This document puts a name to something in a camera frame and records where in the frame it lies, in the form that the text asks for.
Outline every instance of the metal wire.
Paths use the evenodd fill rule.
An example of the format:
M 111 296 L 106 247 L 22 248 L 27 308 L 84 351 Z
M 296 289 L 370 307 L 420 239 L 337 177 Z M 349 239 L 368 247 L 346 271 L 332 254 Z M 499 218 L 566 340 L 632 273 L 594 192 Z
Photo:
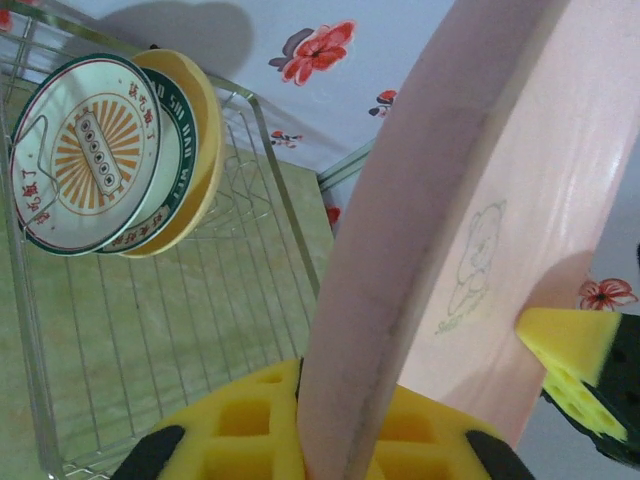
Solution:
M 31 65 L 30 55 L 72 58 L 33 42 L 38 24 L 91 40 L 96 51 L 135 51 L 25 5 L 11 8 L 26 16 L 20 36 L 0 32 L 0 42 L 15 47 L 15 54 L 0 53 L 3 165 L 11 142 L 5 107 L 35 89 L 25 74 L 58 66 Z M 317 293 L 317 277 L 262 113 L 251 92 L 211 80 L 228 131 L 225 171 L 211 210 L 177 247 L 141 260 L 54 257 L 27 246 L 16 216 L 7 214 L 14 279 L 24 284 L 16 295 L 36 439 L 50 478 L 109 478 L 160 418 L 247 372 L 298 356 L 306 340 L 311 307 L 304 292 Z M 11 210 L 6 167 L 2 187 Z

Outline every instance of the plate rim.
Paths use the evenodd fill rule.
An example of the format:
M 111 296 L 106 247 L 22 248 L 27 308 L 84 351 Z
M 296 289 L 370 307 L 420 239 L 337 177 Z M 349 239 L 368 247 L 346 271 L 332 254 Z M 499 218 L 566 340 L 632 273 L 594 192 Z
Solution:
M 214 122 L 214 125 L 210 126 L 209 129 L 215 130 L 216 135 L 215 135 L 215 141 L 212 141 L 211 165 L 202 180 L 204 182 L 206 179 L 207 188 L 204 190 L 202 194 L 202 197 L 200 199 L 201 200 L 200 206 L 196 209 L 196 212 L 193 218 L 185 225 L 183 229 L 179 230 L 171 239 L 167 240 L 163 244 L 157 245 L 154 249 L 149 250 L 148 244 L 145 244 L 145 245 L 139 246 L 138 248 L 129 250 L 127 252 L 119 253 L 119 255 L 126 258 L 130 258 L 130 259 L 148 258 L 148 257 L 152 257 L 155 255 L 164 253 L 167 250 L 175 247 L 182 240 L 184 240 L 184 238 L 186 238 L 189 235 L 189 233 L 192 232 L 197 227 L 198 223 L 200 222 L 202 217 L 206 214 L 207 209 L 210 207 L 211 203 L 213 202 L 215 198 L 215 194 L 219 189 L 220 181 L 222 179 L 222 174 L 225 169 L 225 160 L 226 160 L 226 154 L 225 154 L 227 150 L 226 135 L 225 135 L 226 128 L 227 128 L 226 120 L 224 117 L 221 102 L 216 94 L 216 89 L 211 84 L 211 81 L 209 80 L 207 74 L 198 66 L 197 63 L 195 63 L 194 60 L 192 60 L 190 57 L 188 57 L 187 55 L 184 55 L 181 52 L 178 52 L 176 50 L 170 50 L 170 49 L 157 49 L 157 50 L 151 50 L 151 51 L 156 53 L 164 52 L 170 55 L 175 55 L 176 58 L 180 59 L 185 65 L 189 67 L 189 73 L 194 75 L 198 83 L 200 83 L 203 86 L 208 85 L 204 87 L 205 92 L 208 92 L 208 94 L 205 94 L 205 96 L 208 98 L 208 95 L 209 94 L 211 95 L 211 98 L 209 99 L 207 104 L 208 104 L 208 107 L 210 108 L 209 113 L 212 114 L 212 116 L 209 118 L 211 119 L 211 121 Z M 136 57 L 148 52 L 149 50 L 140 52 L 139 54 L 136 55 Z M 201 157 L 203 157 L 203 154 L 202 152 L 199 152 L 198 159 L 200 159 Z M 208 203 L 207 208 L 203 208 L 203 204 L 205 202 Z
M 13 145 L 15 143 L 16 135 L 24 129 L 23 123 L 24 123 L 26 117 L 28 116 L 28 113 L 31 111 L 31 108 L 33 107 L 33 105 L 35 104 L 37 99 L 40 97 L 40 94 L 43 92 L 43 90 L 48 88 L 56 80 L 56 78 L 58 78 L 60 76 L 61 73 L 64 73 L 65 70 L 69 70 L 71 67 L 77 67 L 78 64 L 92 62 L 92 61 L 96 61 L 96 60 L 108 60 L 108 61 L 111 61 L 112 63 L 120 64 L 120 65 L 126 67 L 127 69 L 129 69 L 130 71 L 132 71 L 133 73 L 135 73 L 140 78 L 142 83 L 144 83 L 145 87 L 149 90 L 149 92 L 151 92 L 151 95 L 149 96 L 150 99 L 151 99 L 151 103 L 153 103 L 153 105 L 155 107 L 155 110 L 157 112 L 160 112 L 160 105 L 159 105 L 159 102 L 158 102 L 158 96 L 157 96 L 155 90 L 153 89 L 153 86 L 151 85 L 149 79 L 147 78 L 146 74 L 142 71 L 142 68 L 138 67 L 135 63 L 133 63 L 128 58 L 125 58 L 125 57 L 122 57 L 122 56 L 119 56 L 119 55 L 114 55 L 114 54 L 111 54 L 111 53 L 92 53 L 92 54 L 89 54 L 89 55 L 82 55 L 80 57 L 73 58 L 73 59 L 69 60 L 68 62 L 65 62 L 64 64 L 60 65 L 53 72 L 51 72 L 51 74 L 48 75 L 38 85 L 38 87 L 33 91 L 31 96 L 29 97 L 29 100 L 27 100 L 27 103 L 22 108 L 22 111 L 20 112 L 20 115 L 18 116 L 18 118 L 16 120 L 16 123 L 15 123 L 15 125 L 13 127 L 13 131 L 11 132 L 11 144 L 12 145 L 11 145 L 11 147 L 9 149 L 9 176 L 10 176 L 9 180 L 11 181 L 11 188 L 13 190 L 13 200 L 14 200 L 13 208 L 16 209 L 18 226 L 20 228 L 20 231 L 23 232 L 23 234 L 25 234 L 26 238 L 31 243 L 33 243 L 37 247 L 45 250 L 46 252 L 52 253 L 54 255 L 59 255 L 59 256 L 77 256 L 77 255 L 83 255 L 83 254 L 86 254 L 86 253 L 95 252 L 96 250 L 98 250 L 98 249 L 104 247 L 106 244 L 108 244 L 113 238 L 115 238 L 118 235 L 120 235 L 120 233 L 123 230 L 126 230 L 126 228 L 131 224 L 131 222 L 135 219 L 136 215 L 140 212 L 140 210 L 144 206 L 144 203 L 147 200 L 147 198 L 149 197 L 149 194 L 151 192 L 151 187 L 152 187 L 152 185 L 154 183 L 154 180 L 156 178 L 156 175 L 158 173 L 158 159 L 160 157 L 160 147 L 162 145 L 162 131 L 161 131 L 162 129 L 160 128 L 160 118 L 159 118 L 158 115 L 156 115 L 156 119 L 154 120 L 154 123 L 157 126 L 157 132 L 158 132 L 158 134 L 157 134 L 157 137 L 158 137 L 158 139 L 157 139 L 158 148 L 157 148 L 157 151 L 156 151 L 156 155 L 154 156 L 155 157 L 154 158 L 154 165 L 153 165 L 153 169 L 152 169 L 152 172 L 151 172 L 150 181 L 147 183 L 147 185 L 146 185 L 146 187 L 144 189 L 144 192 L 142 194 L 142 198 L 138 202 L 138 205 L 136 205 L 135 209 L 126 218 L 126 220 L 124 220 L 121 225 L 119 225 L 116 229 L 114 229 L 114 231 L 112 233 L 110 233 L 107 237 L 102 238 L 102 239 L 98 240 L 97 242 L 95 242 L 95 243 L 93 243 L 91 245 L 85 245 L 85 246 L 79 247 L 79 248 L 63 248 L 63 247 L 60 247 L 60 246 L 52 246 L 52 245 L 44 242 L 42 239 L 40 239 L 40 238 L 36 237 L 35 235 L 33 235 L 31 233 L 30 229 L 27 228 L 27 225 L 26 225 L 27 221 L 25 221 L 25 219 L 22 218 L 22 214 L 20 213 L 20 210 L 17 207 L 16 189 L 15 189 L 15 186 L 13 184 L 13 168 L 16 165 L 15 149 L 14 149 Z
M 194 138 L 195 138 L 195 153 L 193 154 L 193 161 L 191 162 L 191 168 L 190 168 L 190 173 L 189 173 L 189 178 L 186 181 L 186 185 L 182 191 L 182 194 L 180 195 L 180 199 L 177 201 L 176 206 L 173 208 L 173 210 L 171 210 L 167 217 L 167 219 L 165 220 L 164 224 L 157 229 L 152 235 L 150 235 L 149 237 L 145 238 L 144 240 L 140 241 L 139 243 L 134 243 L 131 244 L 129 246 L 127 246 L 126 248 L 123 248 L 121 250 L 113 250 L 113 251 L 106 251 L 105 248 L 107 248 L 107 246 L 114 240 L 116 239 L 119 235 L 121 235 L 122 233 L 126 232 L 128 228 L 131 228 L 131 226 L 133 225 L 133 222 L 131 224 L 129 224 L 122 232 L 120 232 L 118 235 L 114 236 L 111 240 L 109 240 L 109 242 L 107 242 L 105 245 L 101 246 L 100 248 L 98 248 L 95 253 L 98 254 L 104 254 L 104 255 L 113 255 L 113 254 L 120 254 L 120 253 L 125 253 L 128 252 L 130 250 L 134 250 L 138 247 L 141 247 L 142 245 L 144 245 L 147 242 L 150 242 L 151 240 L 153 240 L 156 235 L 160 234 L 160 232 L 162 232 L 167 225 L 169 225 L 169 222 L 171 222 L 171 219 L 174 218 L 176 216 L 176 214 L 178 213 L 178 211 L 180 210 L 180 207 L 184 204 L 186 198 L 187 198 L 187 194 L 189 193 L 189 189 L 191 188 L 191 185 L 193 184 L 193 178 L 195 176 L 195 171 L 196 171 L 196 165 L 198 163 L 198 153 L 199 153 L 199 146 L 200 146 L 200 138 L 198 136 L 198 121 L 196 119 L 195 116 L 195 112 L 193 110 L 193 107 L 191 106 L 191 101 L 189 100 L 189 97 L 187 96 L 187 94 L 185 93 L 185 91 L 180 87 L 180 85 L 178 85 L 175 80 L 173 80 L 173 78 L 171 78 L 169 75 L 161 72 L 160 70 L 157 70 L 155 68 L 151 68 L 151 67 L 139 67 L 145 75 L 147 75 L 147 70 L 150 70 L 152 72 L 154 72 L 157 75 L 161 75 L 164 79 L 168 80 L 169 82 L 171 82 L 171 84 L 173 85 L 173 87 L 178 90 L 180 92 L 180 94 L 182 95 L 182 98 L 184 99 L 184 101 L 187 104 L 187 107 L 189 109 L 189 113 L 191 115 L 191 118 L 193 119 L 193 125 L 194 125 Z M 160 99 L 158 98 L 158 103 L 159 106 L 162 110 L 164 110 L 164 106 L 162 105 L 162 102 L 160 102 Z M 182 155 L 182 161 L 180 162 L 180 164 L 178 165 L 178 167 L 180 168 L 180 166 L 184 165 L 184 154 Z M 176 184 L 177 180 L 178 180 L 178 176 L 180 175 L 180 169 L 178 170 L 178 174 L 176 176 L 176 178 L 174 179 L 173 185 Z M 169 193 L 167 194 L 167 196 L 162 200 L 162 203 L 160 204 L 159 208 L 162 208 L 163 206 L 165 206 L 168 203 L 168 199 L 170 199 L 171 197 L 174 196 L 175 193 L 175 187 L 172 185 L 172 190 L 169 191 Z M 141 221 L 138 225 L 141 225 L 143 223 L 145 223 L 146 221 L 148 221 L 149 218 L 144 219 L 143 221 Z

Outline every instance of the orange sunburst pattern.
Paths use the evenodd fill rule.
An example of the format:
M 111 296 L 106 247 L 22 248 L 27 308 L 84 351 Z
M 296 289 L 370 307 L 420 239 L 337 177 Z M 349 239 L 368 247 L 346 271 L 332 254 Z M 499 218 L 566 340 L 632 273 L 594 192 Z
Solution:
M 138 115 L 122 98 L 109 97 L 80 105 L 67 117 L 54 145 L 53 170 L 60 186 L 60 199 L 80 215 L 95 215 L 115 205 L 129 190 L 140 163 L 143 139 Z M 89 111 L 98 120 L 122 175 L 120 188 L 108 197 L 98 188 L 73 128 L 75 119 Z

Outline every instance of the yellow plate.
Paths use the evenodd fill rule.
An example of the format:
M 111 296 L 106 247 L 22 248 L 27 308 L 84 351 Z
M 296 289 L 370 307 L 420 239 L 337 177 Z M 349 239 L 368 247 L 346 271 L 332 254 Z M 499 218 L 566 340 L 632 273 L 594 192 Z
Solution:
M 191 187 L 176 215 L 149 242 L 120 254 L 142 258 L 173 247 L 189 235 L 207 213 L 224 170 L 226 142 L 218 98 L 207 76 L 191 59 L 178 52 L 158 49 L 140 53 L 132 60 L 140 67 L 164 73 L 182 88 L 195 111 L 201 139 Z

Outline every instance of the green rim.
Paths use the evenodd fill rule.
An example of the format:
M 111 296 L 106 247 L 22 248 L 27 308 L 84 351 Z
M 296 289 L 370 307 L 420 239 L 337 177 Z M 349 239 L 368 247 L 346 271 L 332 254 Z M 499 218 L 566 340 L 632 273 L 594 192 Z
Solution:
M 107 246 L 98 250 L 97 253 L 124 253 L 151 241 L 167 226 L 184 202 L 195 171 L 198 156 L 198 130 L 189 99 L 182 89 L 163 73 L 151 68 L 143 68 L 142 70 L 149 77 L 160 101 L 160 106 L 167 112 L 178 132 L 178 140 L 180 142 L 178 174 L 169 194 L 151 216 L 127 228 Z M 156 221 L 159 214 L 162 218 Z M 133 239 L 125 244 L 128 238 Z
M 13 132 L 11 134 L 11 140 L 12 143 L 16 142 L 16 136 L 19 132 L 21 132 L 25 125 L 23 125 L 23 122 L 26 118 L 27 113 L 31 110 L 32 105 L 35 103 L 35 101 L 38 99 L 40 93 L 42 93 L 43 90 L 45 90 L 62 72 L 64 72 L 65 70 L 68 70 L 69 68 L 73 67 L 74 65 L 80 64 L 80 63 L 86 63 L 89 62 L 91 60 L 111 60 L 115 63 L 120 63 L 124 66 L 126 66 L 127 68 L 129 68 L 130 70 L 132 70 L 139 78 L 140 81 L 147 87 L 147 89 L 152 92 L 153 94 L 151 95 L 151 102 L 153 103 L 155 110 L 157 112 L 160 112 L 160 108 L 159 108 L 159 104 L 158 104 L 158 99 L 157 96 L 155 95 L 155 90 L 153 89 L 153 86 L 151 85 L 149 79 L 147 78 L 147 76 L 145 75 L 145 73 L 142 71 L 142 69 L 140 67 L 138 67 L 136 64 L 134 64 L 133 62 L 131 62 L 130 60 L 127 60 L 124 57 L 120 57 L 118 55 L 112 55 L 110 53 L 95 53 L 95 54 L 91 54 L 91 55 L 84 55 L 82 57 L 78 57 L 75 58 L 73 60 L 70 60 L 69 62 L 61 65 L 60 67 L 58 67 L 57 69 L 55 69 L 51 75 L 49 75 L 39 86 L 38 88 L 36 88 L 36 90 L 33 92 L 33 94 L 31 95 L 31 97 L 29 97 L 29 100 L 27 101 L 26 105 L 24 106 L 24 108 L 22 109 L 22 111 L 20 112 L 20 115 L 18 116 L 18 120 L 16 121 L 16 124 L 14 126 Z M 160 119 L 157 118 L 155 120 L 158 123 L 158 144 L 161 144 L 161 139 L 162 139 L 162 133 L 160 131 Z M 157 166 L 158 166 L 158 154 L 160 152 L 160 149 L 158 149 L 157 153 L 156 153 L 156 161 L 155 161 L 155 165 L 154 165 L 154 171 L 152 172 L 152 178 L 153 176 L 156 174 L 156 170 L 157 170 Z M 9 149 L 9 162 L 10 162 L 10 176 L 11 178 L 13 178 L 13 167 L 15 165 L 14 162 L 14 158 L 13 158 L 13 148 Z M 131 220 L 133 220 L 135 218 L 135 216 L 138 214 L 138 212 L 140 211 L 140 208 L 142 208 L 142 205 L 144 204 L 145 200 L 147 199 L 147 197 L 149 196 L 149 192 L 150 192 L 150 187 L 151 184 L 153 182 L 149 182 L 149 184 L 146 186 L 144 195 L 142 196 L 140 202 L 138 203 L 138 205 L 136 206 L 135 210 L 131 213 L 131 215 L 129 215 L 127 217 L 127 219 L 122 223 L 122 226 L 127 225 L 128 223 L 131 222 Z M 52 247 L 51 245 L 48 245 L 46 243 L 44 243 L 42 240 L 39 240 L 37 237 L 33 236 L 29 230 L 27 229 L 25 231 L 25 224 L 28 223 L 31 218 L 27 219 L 26 221 L 22 218 L 22 216 L 20 214 L 18 214 L 18 218 L 19 218 L 19 226 L 20 229 L 25 232 L 26 237 L 29 239 L 29 241 L 31 241 L 33 244 L 37 245 L 39 248 L 49 252 L 49 253 L 53 253 L 55 255 L 63 255 L 63 256 L 73 256 L 73 255 L 82 255 L 84 253 L 90 253 L 90 252 L 94 252 L 96 251 L 98 248 L 100 248 L 100 246 L 102 246 L 105 242 L 108 241 L 109 238 L 111 238 L 113 235 L 109 235 L 108 237 L 104 237 L 102 239 L 100 239 L 97 242 L 94 242 L 92 245 L 89 246 L 85 246 L 82 248 L 75 248 L 75 249 L 60 249 L 60 248 L 56 248 L 56 247 Z

